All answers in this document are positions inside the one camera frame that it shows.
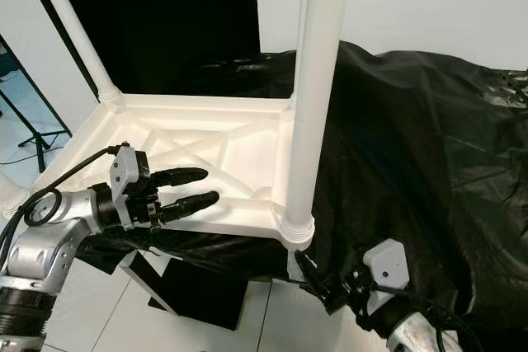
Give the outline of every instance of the white wall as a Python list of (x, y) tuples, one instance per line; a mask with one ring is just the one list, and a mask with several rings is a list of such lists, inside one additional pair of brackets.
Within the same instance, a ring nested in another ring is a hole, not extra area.
[(64, 123), (77, 130), (97, 100), (40, 0), (0, 0), (0, 34)]
[[(528, 67), (528, 0), (348, 0), (342, 39), (373, 54), (415, 49)], [(258, 0), (264, 52), (295, 49), (299, 0)]]

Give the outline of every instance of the black door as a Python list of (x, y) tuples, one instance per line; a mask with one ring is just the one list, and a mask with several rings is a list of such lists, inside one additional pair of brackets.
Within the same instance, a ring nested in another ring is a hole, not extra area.
[(123, 92), (177, 94), (190, 65), (260, 51), (257, 0), (70, 2)]

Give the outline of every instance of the black tarp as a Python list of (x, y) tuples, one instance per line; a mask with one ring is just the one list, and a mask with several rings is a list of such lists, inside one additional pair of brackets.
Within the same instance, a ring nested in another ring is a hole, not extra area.
[[(289, 97), (294, 69), (295, 52), (197, 59), (165, 93)], [(319, 273), (343, 275), (357, 249), (392, 237), (405, 245), (414, 291), (446, 306), (458, 296), (475, 329), (523, 337), (527, 86), (526, 72), (424, 52), (373, 56), (341, 43), (308, 250)], [(119, 254), (109, 246), (130, 245), (247, 279), (287, 277), (281, 245), (250, 237), (108, 230), (85, 240), (78, 257), (101, 266), (114, 255), (111, 269)]]

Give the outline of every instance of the white tile floor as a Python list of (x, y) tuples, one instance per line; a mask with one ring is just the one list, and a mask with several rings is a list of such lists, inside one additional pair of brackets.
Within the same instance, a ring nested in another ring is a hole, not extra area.
[[(9, 87), (14, 92), (14, 85)], [(17, 97), (31, 111), (31, 101)], [(35, 122), (39, 130), (56, 124)], [(28, 136), (24, 125), (7, 113), (0, 119), (0, 162), (35, 153), (16, 143)], [(55, 146), (63, 146), (67, 135)], [(52, 161), (60, 150), (46, 154)], [(39, 175), (35, 158), (0, 170), (30, 188)], [(145, 256), (158, 273), (168, 259)], [(340, 352), (385, 351), (376, 334), (362, 331), (350, 309), (329, 317), (322, 304), (291, 284), (250, 282), (238, 329), (229, 331), (149, 307), (149, 296), (120, 269), (110, 276), (75, 260), (47, 327), (44, 352), (193, 351), (193, 352)]]

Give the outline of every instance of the metal stand leg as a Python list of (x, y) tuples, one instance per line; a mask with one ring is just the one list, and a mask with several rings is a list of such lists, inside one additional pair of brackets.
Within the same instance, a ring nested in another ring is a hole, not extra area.
[(7, 96), (0, 91), (0, 96), (2, 99), (13, 109), (15, 114), (18, 116), (20, 121), (31, 131), (33, 136), (31, 138), (26, 139), (24, 142), (19, 143), (18, 147), (21, 148), (28, 144), (29, 142), (33, 142), (35, 140), (35, 146), (36, 146), (36, 157), (37, 161), (39, 163), (39, 172), (42, 173), (46, 169), (46, 164), (44, 161), (44, 150), (48, 150), (50, 146), (47, 144), (47, 142), (42, 138), (43, 136), (53, 136), (53, 135), (59, 135), (59, 134), (70, 134), (67, 130), (63, 129), (62, 131), (54, 131), (54, 132), (44, 132), (43, 134), (37, 131), (33, 125), (30, 124), (30, 122), (24, 117), (24, 115), (18, 111), (18, 109), (12, 104), (12, 102), (7, 98)]

